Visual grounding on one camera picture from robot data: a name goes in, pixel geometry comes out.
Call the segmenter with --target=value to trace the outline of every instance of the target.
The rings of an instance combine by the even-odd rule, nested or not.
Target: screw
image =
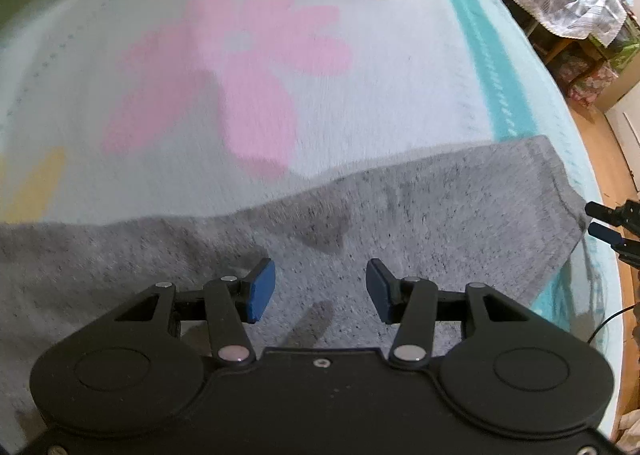
[[[314,366],[318,369],[328,369],[331,366],[331,361],[325,358],[314,359]]]
[[[401,361],[420,361],[427,355],[427,351],[418,345],[400,345],[394,349],[394,356]]]
[[[50,446],[47,455],[67,455],[67,453],[62,446]]]
[[[225,361],[239,363],[249,357],[249,349],[242,345],[227,345],[218,351],[218,357]]]

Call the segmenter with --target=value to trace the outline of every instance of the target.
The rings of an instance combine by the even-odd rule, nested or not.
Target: gray blanket
[[[227,216],[0,226],[0,441],[16,448],[42,428],[26,386],[36,356],[157,281],[190,288],[271,257],[276,291],[248,326],[258,351],[388,347],[394,328],[365,290],[369,258],[449,291],[485,282],[528,305],[582,236],[583,207],[538,136],[364,171]],[[436,352],[456,329],[438,328]],[[186,339],[197,345],[198,333]]]

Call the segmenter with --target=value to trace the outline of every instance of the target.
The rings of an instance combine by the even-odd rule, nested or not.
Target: pink flower print
[[[338,17],[335,6],[295,8],[294,0],[191,0],[181,22],[147,36],[127,55],[126,62],[142,70],[141,82],[114,114],[103,148],[148,146],[189,110],[214,74],[225,147],[250,171],[283,174],[295,148],[297,118],[274,70],[346,72],[348,45],[318,34]]]

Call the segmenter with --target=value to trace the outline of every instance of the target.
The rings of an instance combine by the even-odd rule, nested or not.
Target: mattress
[[[562,94],[500,0],[0,5],[4,222],[220,215],[532,135],[602,201]],[[588,236],[532,305],[582,339],[621,307],[615,256]],[[616,374],[606,435],[622,336],[612,321],[597,345]],[[19,424],[0,426],[10,449]]]

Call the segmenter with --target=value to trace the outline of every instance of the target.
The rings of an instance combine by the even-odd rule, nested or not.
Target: wooden floor
[[[638,193],[631,173],[606,117],[595,107],[584,108],[573,101],[568,101],[568,103],[593,165],[604,203],[607,206],[615,207],[620,206],[627,199],[637,200]],[[629,237],[631,236],[628,232],[625,232],[625,234]],[[636,301],[638,271],[621,261],[618,262],[618,269],[622,285],[623,307],[628,307]],[[639,408],[640,367],[638,358],[640,352],[636,342],[631,337],[631,331],[636,325],[636,319],[632,312],[625,313],[623,319],[625,324],[625,346],[623,351],[622,384],[618,398],[618,418],[624,413]]]

